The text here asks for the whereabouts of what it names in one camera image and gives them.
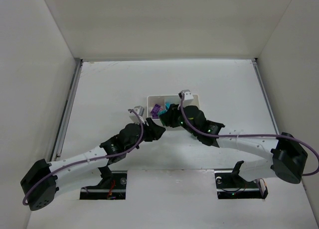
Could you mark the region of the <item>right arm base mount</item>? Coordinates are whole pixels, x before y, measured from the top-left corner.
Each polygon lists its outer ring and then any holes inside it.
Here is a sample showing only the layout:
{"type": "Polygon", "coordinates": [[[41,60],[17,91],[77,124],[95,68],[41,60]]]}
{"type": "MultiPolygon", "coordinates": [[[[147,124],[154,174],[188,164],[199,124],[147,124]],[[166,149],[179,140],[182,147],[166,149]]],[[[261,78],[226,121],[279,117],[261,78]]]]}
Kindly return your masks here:
{"type": "Polygon", "coordinates": [[[220,200],[235,199],[266,199],[269,191],[264,179],[245,181],[239,176],[240,166],[244,161],[239,161],[233,169],[214,171],[217,197],[220,200]]]}

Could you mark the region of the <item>purple curved lego brick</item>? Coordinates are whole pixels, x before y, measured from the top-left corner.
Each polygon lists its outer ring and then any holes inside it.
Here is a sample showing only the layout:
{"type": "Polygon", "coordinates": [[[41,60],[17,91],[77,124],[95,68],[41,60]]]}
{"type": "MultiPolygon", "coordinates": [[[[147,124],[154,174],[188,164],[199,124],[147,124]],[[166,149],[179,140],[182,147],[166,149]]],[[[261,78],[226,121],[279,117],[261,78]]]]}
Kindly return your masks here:
{"type": "Polygon", "coordinates": [[[158,114],[151,114],[151,118],[152,119],[159,119],[159,116],[158,116],[158,114]]]}

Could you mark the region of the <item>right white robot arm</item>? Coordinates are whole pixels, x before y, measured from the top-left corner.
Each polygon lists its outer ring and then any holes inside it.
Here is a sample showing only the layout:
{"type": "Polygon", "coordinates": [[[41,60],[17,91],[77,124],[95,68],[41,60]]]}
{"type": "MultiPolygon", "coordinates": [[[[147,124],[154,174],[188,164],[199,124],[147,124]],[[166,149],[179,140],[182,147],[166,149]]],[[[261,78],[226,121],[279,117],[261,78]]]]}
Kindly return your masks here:
{"type": "Polygon", "coordinates": [[[197,106],[179,109],[178,105],[172,104],[159,118],[164,126],[183,127],[204,145],[258,156],[255,161],[238,161],[233,168],[233,175],[247,182],[273,177],[291,184],[301,182],[308,154],[289,134],[246,137],[241,130],[208,120],[197,106]]]}

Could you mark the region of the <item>purple lego plate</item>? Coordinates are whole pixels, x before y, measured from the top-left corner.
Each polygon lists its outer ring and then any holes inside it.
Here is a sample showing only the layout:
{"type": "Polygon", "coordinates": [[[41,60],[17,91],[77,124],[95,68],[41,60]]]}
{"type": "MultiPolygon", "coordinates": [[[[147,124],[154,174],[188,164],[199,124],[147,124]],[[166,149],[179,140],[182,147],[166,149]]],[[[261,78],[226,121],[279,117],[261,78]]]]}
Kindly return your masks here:
{"type": "Polygon", "coordinates": [[[160,110],[161,110],[161,106],[158,104],[155,104],[151,110],[151,115],[157,115],[160,110]]]}

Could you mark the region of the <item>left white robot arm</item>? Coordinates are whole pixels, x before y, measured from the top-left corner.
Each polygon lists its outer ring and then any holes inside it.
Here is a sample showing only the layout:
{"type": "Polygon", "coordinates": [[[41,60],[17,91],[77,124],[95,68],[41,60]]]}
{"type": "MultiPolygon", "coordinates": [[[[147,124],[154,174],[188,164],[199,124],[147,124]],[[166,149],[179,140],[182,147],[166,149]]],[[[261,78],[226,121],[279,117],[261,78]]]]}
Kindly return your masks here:
{"type": "Polygon", "coordinates": [[[22,204],[37,211],[68,191],[108,181],[112,177],[109,165],[124,159],[140,143],[159,140],[165,131],[147,118],[127,124],[118,134],[85,153],[60,161],[37,160],[20,182],[22,204]]]}

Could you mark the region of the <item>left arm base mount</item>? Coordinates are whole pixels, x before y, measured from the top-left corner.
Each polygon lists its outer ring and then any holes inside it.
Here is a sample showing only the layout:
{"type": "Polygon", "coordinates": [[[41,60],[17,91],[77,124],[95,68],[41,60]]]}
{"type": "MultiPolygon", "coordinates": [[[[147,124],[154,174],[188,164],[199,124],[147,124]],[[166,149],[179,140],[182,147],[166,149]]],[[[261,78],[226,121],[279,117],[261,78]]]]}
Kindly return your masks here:
{"type": "Polygon", "coordinates": [[[125,200],[127,186],[127,171],[112,171],[110,179],[102,180],[96,186],[82,188],[80,200],[125,200]]]}

